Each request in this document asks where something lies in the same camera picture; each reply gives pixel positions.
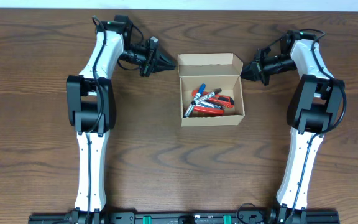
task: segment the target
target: cardboard box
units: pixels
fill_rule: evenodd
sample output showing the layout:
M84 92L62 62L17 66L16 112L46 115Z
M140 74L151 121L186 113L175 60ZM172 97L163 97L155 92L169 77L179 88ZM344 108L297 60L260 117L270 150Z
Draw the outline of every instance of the cardboard box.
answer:
M232 53L178 55L181 126L238 125L245 116L241 70L242 62ZM233 98L234 107L224 108L223 116L210 117L193 111L189 118L184 118L183 114L194 98L191 92L202 83L206 84L207 92L221 88L220 94Z

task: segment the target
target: box flap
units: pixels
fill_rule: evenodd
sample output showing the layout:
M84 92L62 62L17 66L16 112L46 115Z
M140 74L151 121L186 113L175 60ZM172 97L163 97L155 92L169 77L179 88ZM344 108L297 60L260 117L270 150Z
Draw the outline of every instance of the box flap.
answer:
M242 62L233 53L178 55L179 76L240 75Z

